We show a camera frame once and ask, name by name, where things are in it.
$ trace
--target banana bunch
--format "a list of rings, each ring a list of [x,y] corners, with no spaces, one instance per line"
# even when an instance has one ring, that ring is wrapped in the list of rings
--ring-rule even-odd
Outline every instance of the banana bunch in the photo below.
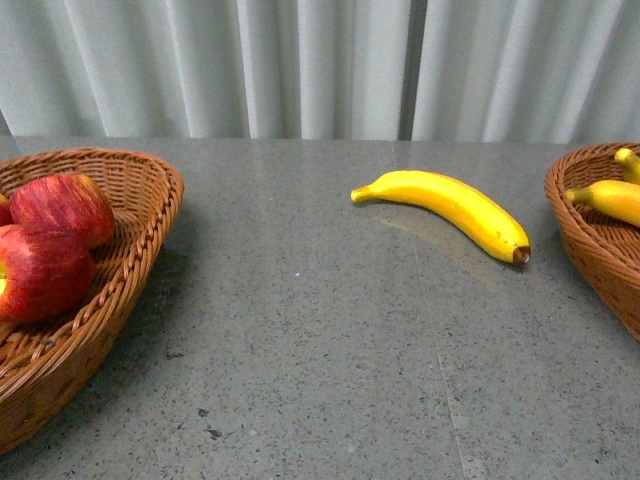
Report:
[[[421,170],[385,173],[351,192],[354,203],[387,200],[431,210],[469,236],[489,255],[514,265],[529,260],[529,238],[502,207],[475,188],[445,175]]]
[[[640,159],[621,148],[614,161],[622,168],[624,180],[598,180],[586,187],[568,189],[573,204],[589,205],[602,213],[640,227]]]

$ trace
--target banana tip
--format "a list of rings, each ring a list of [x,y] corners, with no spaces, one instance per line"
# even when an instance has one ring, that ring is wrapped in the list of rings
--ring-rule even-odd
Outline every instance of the banana tip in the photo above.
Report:
[[[513,264],[514,265],[524,265],[529,261],[531,257],[531,247],[517,247],[513,251]]]

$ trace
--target basket rim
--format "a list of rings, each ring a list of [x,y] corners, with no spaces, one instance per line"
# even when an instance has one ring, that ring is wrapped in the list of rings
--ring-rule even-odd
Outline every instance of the basket rim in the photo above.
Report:
[[[547,170],[544,181],[544,190],[551,207],[558,218],[563,235],[582,245],[597,246],[606,252],[611,262],[619,269],[633,272],[628,280],[640,287],[640,265],[629,265],[628,257],[615,245],[606,242],[591,225],[589,225],[575,206],[566,196],[564,188],[565,171],[579,163],[588,161],[594,157],[601,158],[613,156],[620,148],[629,148],[640,153],[640,143],[635,142],[610,142],[591,144],[569,151],[556,159]]]
[[[148,272],[143,275],[135,275],[135,271],[140,268],[143,256],[147,252],[155,258],[162,245],[164,235],[168,232],[168,228],[173,223],[177,210],[182,202],[184,195],[184,181],[180,173],[165,160],[144,151],[111,149],[104,147],[83,146],[70,149],[58,149],[44,151],[40,153],[14,157],[0,162],[0,168],[10,167],[20,162],[30,162],[34,158],[94,158],[103,157],[106,160],[115,158],[133,159],[135,161],[143,161],[153,163],[164,172],[166,176],[166,197],[162,209],[152,215],[144,229],[140,234],[132,240],[129,246],[129,253],[122,259],[118,270],[113,274],[99,292],[86,304],[83,305],[69,320],[65,326],[71,325],[73,329],[64,341],[43,352],[27,367],[28,374],[11,375],[4,380],[0,378],[0,402],[8,399],[21,388],[36,382],[39,378],[50,374],[56,370],[76,349],[95,341],[109,324],[108,319],[112,318],[114,312],[123,311],[127,308],[136,291],[138,279],[146,280]],[[150,270],[154,262],[149,262],[147,270]],[[118,297],[116,293],[124,292],[123,296]],[[109,316],[99,324],[93,324],[91,318],[99,312],[107,309]]]

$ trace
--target brown wicker basket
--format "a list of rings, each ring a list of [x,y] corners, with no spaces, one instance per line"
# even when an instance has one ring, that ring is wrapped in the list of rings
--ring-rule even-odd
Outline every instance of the brown wicker basket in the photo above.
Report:
[[[606,143],[577,149],[557,159],[547,171],[545,193],[560,222],[569,257],[617,315],[640,340],[640,230],[590,207],[572,205],[569,188],[596,180],[622,180],[613,161],[620,148],[640,153],[637,143]]]
[[[182,177],[142,152],[79,148],[0,163],[0,192],[58,172],[92,177],[114,209],[116,231],[95,250],[82,307],[50,321],[0,325],[0,455],[40,430],[95,373],[145,286],[180,208]]]

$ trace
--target gray countertop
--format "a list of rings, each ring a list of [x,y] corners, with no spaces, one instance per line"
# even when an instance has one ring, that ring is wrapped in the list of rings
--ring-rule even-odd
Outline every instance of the gray countertop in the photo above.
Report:
[[[2,138],[3,159],[145,150],[180,214],[107,361],[16,479],[637,478],[640,345],[544,197],[563,145]],[[528,231],[525,271],[351,189],[435,170]]]

